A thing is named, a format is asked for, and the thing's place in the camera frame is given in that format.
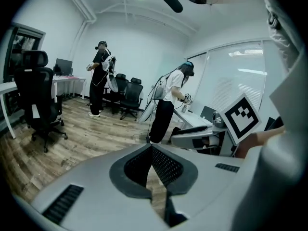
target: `vent grille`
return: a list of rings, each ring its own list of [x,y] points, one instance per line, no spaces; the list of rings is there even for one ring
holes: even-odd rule
[[[48,209],[44,211],[43,216],[56,224],[60,224],[82,191],[83,187],[69,185]]]
[[[217,168],[221,168],[227,171],[231,171],[234,173],[237,173],[237,171],[239,171],[240,167],[237,166],[232,166],[232,165],[227,165],[227,164],[216,164],[215,167]]]

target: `long hair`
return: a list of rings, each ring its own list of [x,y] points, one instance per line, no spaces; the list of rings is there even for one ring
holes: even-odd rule
[[[182,87],[188,81],[189,77],[193,73],[193,67],[194,67],[193,63],[192,62],[188,62],[188,63],[190,63],[191,65],[184,63],[180,67],[178,67],[178,70],[182,71],[182,73],[184,74],[184,79],[182,81]]]

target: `black pants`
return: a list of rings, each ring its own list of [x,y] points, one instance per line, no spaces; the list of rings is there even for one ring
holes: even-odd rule
[[[159,143],[167,132],[172,119],[174,106],[170,101],[159,100],[155,120],[149,134],[150,141]]]
[[[99,110],[102,109],[103,103],[103,94],[104,94],[104,87],[106,85],[107,78],[105,77],[100,84],[95,86],[91,81],[90,85],[90,109],[93,115],[98,115],[100,113]]]

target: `black shirt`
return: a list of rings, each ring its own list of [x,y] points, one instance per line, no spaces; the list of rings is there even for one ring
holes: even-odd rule
[[[96,53],[93,62],[98,63],[99,65],[94,69],[94,73],[92,76],[92,82],[94,85],[98,85],[106,76],[107,72],[103,71],[102,62],[104,62],[107,57],[110,56],[110,54],[110,51],[107,50],[98,50],[98,52]]]

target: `ceiling light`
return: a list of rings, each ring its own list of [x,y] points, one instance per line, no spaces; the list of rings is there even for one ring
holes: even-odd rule
[[[240,72],[248,72],[248,73],[253,73],[253,74],[258,74],[258,75],[268,75],[267,72],[263,72],[263,71],[257,71],[257,70],[252,70],[252,69],[245,69],[245,68],[238,68],[237,69]]]

